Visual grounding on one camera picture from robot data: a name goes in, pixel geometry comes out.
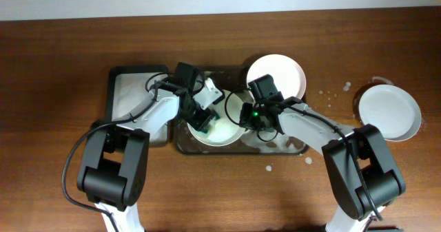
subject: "white plate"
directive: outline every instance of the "white plate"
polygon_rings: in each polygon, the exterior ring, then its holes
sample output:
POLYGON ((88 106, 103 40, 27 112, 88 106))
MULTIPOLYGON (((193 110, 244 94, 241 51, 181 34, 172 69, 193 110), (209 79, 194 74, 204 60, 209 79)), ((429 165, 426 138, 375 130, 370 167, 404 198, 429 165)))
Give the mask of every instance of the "white plate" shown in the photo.
POLYGON ((393 85, 369 88, 361 96, 358 110, 363 124, 376 126, 387 140, 407 140, 421 126, 421 111, 416 101, 393 85))
MULTIPOLYGON (((227 90, 223 91, 225 93, 225 98, 231 93, 227 90)), ((238 140, 243 132, 245 132, 245 128, 233 124, 225 114, 225 98, 217 105, 210 105, 208 107, 208 109, 214 110, 220 117, 218 120, 213 120, 211 122, 212 128, 208 133, 196 131, 191 125, 187 124, 190 133, 199 142, 209 146, 221 147, 238 140)), ((228 114, 237 123, 239 122, 242 104, 243 101, 235 94, 232 94, 228 99, 228 114)))
POLYGON ((260 57, 248 70, 247 85, 266 74, 274 79, 283 98, 302 98, 306 90, 306 77, 300 65, 288 56, 270 54, 260 57))

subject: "white bowl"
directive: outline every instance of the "white bowl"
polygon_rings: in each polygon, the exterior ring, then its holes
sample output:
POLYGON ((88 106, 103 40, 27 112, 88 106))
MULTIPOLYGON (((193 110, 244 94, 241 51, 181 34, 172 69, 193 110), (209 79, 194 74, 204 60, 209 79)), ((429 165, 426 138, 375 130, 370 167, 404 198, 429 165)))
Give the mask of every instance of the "white bowl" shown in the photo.
MULTIPOLYGON (((227 90, 223 91, 225 97, 231 93, 227 90)), ((243 101, 235 94, 232 94, 228 99, 228 114, 237 123, 239 122, 242 104, 243 101)), ((233 124, 225 114, 225 98, 217 105, 210 105, 208 109, 214 110, 220 118, 210 122, 212 127, 207 133, 196 131, 191 125, 187 124, 190 133, 199 142, 213 147, 222 147, 235 142, 242 136, 243 132, 245 132, 245 128, 233 124)))
POLYGON ((403 141, 414 136, 421 126, 421 111, 416 101, 393 85, 376 85, 360 99, 358 111, 363 124, 377 127, 384 139, 403 141))
POLYGON ((274 84, 277 90, 282 92, 283 98, 302 98, 305 94, 305 73, 300 65, 288 56, 270 54, 260 57, 248 70, 247 85, 266 74, 273 77, 274 84))

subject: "wooden table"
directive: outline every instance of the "wooden table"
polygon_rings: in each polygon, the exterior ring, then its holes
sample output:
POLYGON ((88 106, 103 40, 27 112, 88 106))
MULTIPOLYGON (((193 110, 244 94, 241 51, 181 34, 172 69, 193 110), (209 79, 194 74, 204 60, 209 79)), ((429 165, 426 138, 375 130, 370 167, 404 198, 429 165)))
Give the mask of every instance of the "wooden table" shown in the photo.
MULTIPOLYGON (((373 76, 417 100, 421 130, 388 143, 407 192, 374 226, 441 230, 439 8, 1 22, 0 230, 105 230, 99 214, 65 200, 60 179, 71 146, 102 115, 110 68, 240 65, 271 53, 295 59, 307 76, 308 103, 345 124, 358 125, 352 98, 373 76)), ((81 152, 68 189, 85 202, 75 187, 80 160, 81 152)), ((149 231, 295 229, 325 224, 337 207, 314 150, 190 157, 171 145, 150 149, 138 204, 149 231)))

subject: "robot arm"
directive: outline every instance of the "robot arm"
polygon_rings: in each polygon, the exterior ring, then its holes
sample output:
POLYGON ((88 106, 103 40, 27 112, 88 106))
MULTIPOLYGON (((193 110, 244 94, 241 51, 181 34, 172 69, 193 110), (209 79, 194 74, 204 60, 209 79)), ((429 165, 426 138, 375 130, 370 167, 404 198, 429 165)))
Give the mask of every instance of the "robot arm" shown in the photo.
POLYGON ((279 133, 296 137, 325 158, 329 179, 339 209, 328 231, 357 231, 367 218, 387 206, 406 189, 380 131, 373 125, 359 129, 341 125, 311 110, 297 98, 283 99, 271 76, 249 83, 258 104, 254 111, 244 104, 240 120, 251 129, 275 128, 279 133), (253 118, 251 114, 261 114, 253 118), (357 159, 370 159, 360 169, 357 159))
MULTIPOLYGON (((207 107, 221 101, 225 95, 211 79, 204 80, 202 88, 195 94, 193 90, 198 76, 199 72, 193 66, 179 63, 175 78, 156 82, 154 91, 150 91, 141 104, 113 121, 120 122, 118 125, 89 135, 77 187, 103 213, 108 231, 115 231, 114 228, 143 231, 136 201, 145 183, 150 134, 175 117, 184 119, 196 130, 204 129, 215 117, 207 107), (104 158, 104 152, 114 151, 124 153, 121 163, 104 158)), ((373 210, 378 208, 380 211, 405 192, 400 170, 374 126, 354 129, 312 111, 297 98, 284 100, 271 76, 256 79, 249 86, 256 102, 263 107, 244 103, 240 113, 241 126, 255 130, 276 129, 302 140, 324 156, 339 204, 333 220, 326 227, 328 232, 360 231, 373 210), (348 143, 354 152, 348 151, 348 143), (362 177, 351 161, 354 154, 371 161, 371 165, 363 169, 362 177), (364 180, 368 193, 365 187, 362 188, 364 180)))

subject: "black tray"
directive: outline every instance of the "black tray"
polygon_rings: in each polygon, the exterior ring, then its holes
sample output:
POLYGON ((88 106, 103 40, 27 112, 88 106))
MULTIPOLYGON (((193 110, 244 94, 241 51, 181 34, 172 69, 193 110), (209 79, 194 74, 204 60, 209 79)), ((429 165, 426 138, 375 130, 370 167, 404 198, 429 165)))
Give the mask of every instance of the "black tray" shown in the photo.
MULTIPOLYGON (((216 86, 220 89, 233 90, 239 87, 246 87, 247 68, 241 66, 225 67, 199 67, 206 76, 213 79, 216 86)), ((243 100, 246 100, 246 94, 238 94, 243 100)), ((264 138, 272 138, 272 135, 265 135, 264 138)), ((182 154, 258 154, 258 155, 278 155, 289 154, 299 156, 308 150, 308 146, 294 138, 286 135, 277 135, 277 137, 265 143, 259 140, 255 131, 245 131, 245 133, 234 143, 223 146, 213 147, 199 142, 190 133, 185 121, 175 121, 173 127, 173 143, 175 148, 182 154)))

